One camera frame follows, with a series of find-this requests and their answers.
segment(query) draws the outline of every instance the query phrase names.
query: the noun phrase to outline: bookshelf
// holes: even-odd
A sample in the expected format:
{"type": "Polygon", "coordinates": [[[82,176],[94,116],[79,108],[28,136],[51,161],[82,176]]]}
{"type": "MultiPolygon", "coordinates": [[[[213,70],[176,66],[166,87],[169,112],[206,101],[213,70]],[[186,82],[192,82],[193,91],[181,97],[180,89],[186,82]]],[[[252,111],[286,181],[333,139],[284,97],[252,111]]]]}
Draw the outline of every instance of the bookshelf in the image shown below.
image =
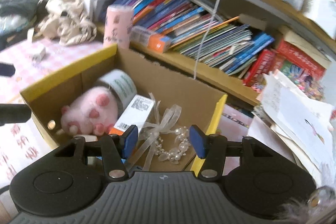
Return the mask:
{"type": "MultiPolygon", "coordinates": [[[[318,25],[305,18],[300,12],[282,0],[222,0],[219,5],[219,11],[229,17],[245,13],[265,20],[268,26],[266,29],[268,33],[272,33],[279,25],[287,25],[312,45],[322,49],[330,57],[336,59],[336,42],[318,25]]],[[[104,25],[99,25],[98,30],[104,33],[104,25]]],[[[164,54],[158,54],[134,43],[131,43],[131,46],[139,52],[151,56],[153,59],[176,67],[187,74],[193,74],[194,60],[177,52],[168,51],[164,54]]],[[[210,68],[200,63],[197,77],[199,80],[227,92],[250,106],[258,103],[255,91],[244,86],[241,80],[228,76],[216,68],[210,68]]]]}

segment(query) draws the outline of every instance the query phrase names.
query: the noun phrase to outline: white cable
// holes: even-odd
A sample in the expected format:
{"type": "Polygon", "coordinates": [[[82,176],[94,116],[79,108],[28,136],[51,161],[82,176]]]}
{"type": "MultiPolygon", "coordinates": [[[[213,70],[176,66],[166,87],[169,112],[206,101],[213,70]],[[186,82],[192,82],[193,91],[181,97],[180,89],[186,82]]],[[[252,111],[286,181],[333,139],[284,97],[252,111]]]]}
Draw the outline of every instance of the white cable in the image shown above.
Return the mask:
{"type": "Polygon", "coordinates": [[[203,38],[202,38],[202,40],[201,40],[201,44],[200,44],[199,47],[198,47],[197,58],[196,58],[195,67],[194,67],[194,80],[196,79],[197,63],[198,63],[198,60],[199,60],[199,58],[200,58],[201,49],[202,49],[204,40],[205,40],[205,38],[207,37],[207,35],[208,35],[209,31],[210,31],[211,24],[212,24],[212,22],[213,22],[213,20],[214,20],[214,18],[215,18],[216,13],[217,13],[217,9],[218,9],[219,2],[220,2],[220,1],[221,1],[221,0],[216,0],[215,6],[214,6],[213,11],[212,11],[210,24],[209,24],[209,26],[208,26],[208,28],[207,28],[207,31],[206,31],[205,34],[203,35],[203,38]]]}

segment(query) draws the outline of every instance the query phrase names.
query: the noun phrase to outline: drawstring bag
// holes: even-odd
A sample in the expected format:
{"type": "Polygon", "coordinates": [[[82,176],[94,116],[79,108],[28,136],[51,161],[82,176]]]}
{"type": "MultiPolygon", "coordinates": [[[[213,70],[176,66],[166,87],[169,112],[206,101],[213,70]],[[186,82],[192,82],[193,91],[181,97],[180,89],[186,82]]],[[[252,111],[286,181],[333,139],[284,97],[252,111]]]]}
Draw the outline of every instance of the drawstring bag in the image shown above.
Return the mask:
{"type": "Polygon", "coordinates": [[[49,0],[46,9],[49,15],[37,26],[44,37],[59,37],[62,46],[89,42],[96,37],[97,28],[87,17],[84,0],[49,0]]]}

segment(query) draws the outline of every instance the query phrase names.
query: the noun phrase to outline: pink plush toy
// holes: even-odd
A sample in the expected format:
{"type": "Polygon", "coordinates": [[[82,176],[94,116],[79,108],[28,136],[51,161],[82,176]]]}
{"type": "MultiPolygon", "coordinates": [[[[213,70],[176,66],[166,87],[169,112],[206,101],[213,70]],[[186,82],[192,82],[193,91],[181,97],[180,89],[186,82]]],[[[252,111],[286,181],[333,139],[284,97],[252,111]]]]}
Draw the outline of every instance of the pink plush toy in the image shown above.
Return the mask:
{"type": "Polygon", "coordinates": [[[74,136],[109,132],[118,119],[117,101],[108,88],[94,87],[78,97],[70,106],[62,107],[61,125],[74,136]]]}

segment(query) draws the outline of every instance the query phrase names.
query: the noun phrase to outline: ribbon bow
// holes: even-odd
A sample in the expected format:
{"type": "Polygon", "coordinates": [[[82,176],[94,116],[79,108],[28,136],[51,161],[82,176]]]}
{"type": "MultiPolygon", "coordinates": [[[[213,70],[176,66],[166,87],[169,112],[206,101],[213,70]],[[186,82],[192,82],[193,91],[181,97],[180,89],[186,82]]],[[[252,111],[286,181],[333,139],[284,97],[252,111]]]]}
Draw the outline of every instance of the ribbon bow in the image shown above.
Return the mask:
{"type": "Polygon", "coordinates": [[[147,154],[145,164],[142,168],[143,171],[148,171],[151,166],[151,162],[155,151],[155,141],[160,134],[167,134],[174,132],[171,128],[176,124],[177,120],[181,115],[182,108],[178,105],[173,105],[171,108],[167,108],[163,114],[162,120],[160,122],[159,115],[159,104],[156,103],[155,98],[152,93],[149,93],[151,99],[154,101],[154,115],[155,123],[145,122],[143,128],[152,127],[152,129],[144,131],[139,137],[139,140],[145,140],[145,142],[140,146],[140,148],[125,162],[125,167],[130,170],[133,165],[139,160],[142,154],[150,147],[147,154]]]}

